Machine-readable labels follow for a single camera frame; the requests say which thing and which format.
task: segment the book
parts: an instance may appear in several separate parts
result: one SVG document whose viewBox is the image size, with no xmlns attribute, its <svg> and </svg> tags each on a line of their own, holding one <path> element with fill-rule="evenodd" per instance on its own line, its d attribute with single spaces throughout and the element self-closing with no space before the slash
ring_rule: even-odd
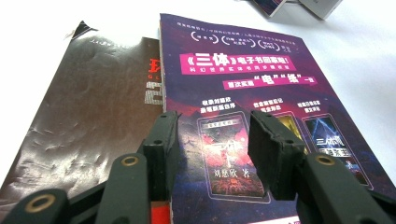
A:
<svg viewBox="0 0 396 224">
<path fill-rule="evenodd" d="M 159 40 L 119 37 L 78 25 L 0 189 L 0 222 L 38 190 L 73 198 L 106 181 L 149 134 L 163 112 Z"/>
<path fill-rule="evenodd" d="M 161 14 L 163 99 L 182 159 L 174 223 L 298 223 L 295 202 L 262 197 L 247 155 L 249 113 L 271 113 L 307 153 L 340 159 L 368 190 L 396 188 L 297 36 Z"/>
</svg>

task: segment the glossy cover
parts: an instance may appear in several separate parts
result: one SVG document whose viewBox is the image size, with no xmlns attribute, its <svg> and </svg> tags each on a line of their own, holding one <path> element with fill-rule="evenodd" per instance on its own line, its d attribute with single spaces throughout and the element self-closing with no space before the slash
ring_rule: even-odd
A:
<svg viewBox="0 0 396 224">
<path fill-rule="evenodd" d="M 0 222 L 40 189 L 72 198 L 106 181 L 163 112 L 159 40 L 110 36 L 78 26 L 0 190 Z"/>
<path fill-rule="evenodd" d="M 164 106 L 182 114 L 174 223 L 298 221 L 295 202 L 256 195 L 246 155 L 252 109 L 278 117 L 307 152 L 339 157 L 367 189 L 396 198 L 301 38 L 162 14 L 161 45 Z"/>
</svg>

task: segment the book image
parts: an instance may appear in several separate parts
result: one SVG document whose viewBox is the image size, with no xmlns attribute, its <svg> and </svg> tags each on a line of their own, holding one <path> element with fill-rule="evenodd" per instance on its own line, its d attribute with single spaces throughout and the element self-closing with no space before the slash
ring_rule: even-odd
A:
<svg viewBox="0 0 396 224">
<path fill-rule="evenodd" d="M 338 158 L 363 186 L 373 188 L 331 115 L 319 115 L 303 121 L 316 151 Z"/>
<path fill-rule="evenodd" d="M 117 39 L 82 21 L 0 189 L 0 222 L 41 189 L 70 199 L 107 181 L 162 112 L 159 40 Z"/>
<path fill-rule="evenodd" d="M 350 152 L 350 172 L 359 168 L 355 176 L 366 180 L 364 187 L 396 198 L 395 186 L 300 37 L 165 13 L 160 37 L 163 106 L 181 114 L 175 224 L 299 222 L 295 201 L 280 202 L 271 194 L 251 200 L 246 196 L 254 181 L 238 189 L 244 185 L 232 179 L 243 179 L 238 164 L 250 163 L 243 148 L 252 110 L 277 117 L 303 140 L 305 153 L 320 150 L 318 139 L 330 130 L 323 125 L 333 125 L 332 139 L 340 134 Z M 216 179 L 221 175 L 227 178 Z"/>
<path fill-rule="evenodd" d="M 197 120 L 208 193 L 213 199 L 268 203 L 248 157 L 248 124 L 243 112 Z"/>
</svg>

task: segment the dark brown book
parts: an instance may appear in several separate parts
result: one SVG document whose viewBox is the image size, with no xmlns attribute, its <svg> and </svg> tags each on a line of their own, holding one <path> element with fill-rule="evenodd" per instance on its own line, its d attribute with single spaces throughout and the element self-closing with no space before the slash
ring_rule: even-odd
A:
<svg viewBox="0 0 396 224">
<path fill-rule="evenodd" d="M 106 181 L 163 112 L 159 40 L 107 36 L 78 26 L 0 189 L 0 222 L 38 190 L 72 198 Z"/>
</svg>

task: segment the white table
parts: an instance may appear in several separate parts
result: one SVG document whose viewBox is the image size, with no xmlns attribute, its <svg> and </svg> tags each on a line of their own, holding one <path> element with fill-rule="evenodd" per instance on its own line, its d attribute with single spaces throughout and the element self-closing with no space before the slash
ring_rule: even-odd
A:
<svg viewBox="0 0 396 224">
<path fill-rule="evenodd" d="M 159 38 L 162 12 L 301 37 L 396 183 L 394 1 L 345 0 L 326 21 L 296 4 L 270 19 L 253 3 L 235 0 L 24 2 L 0 9 L 1 183 L 79 22 L 128 38 Z"/>
</svg>

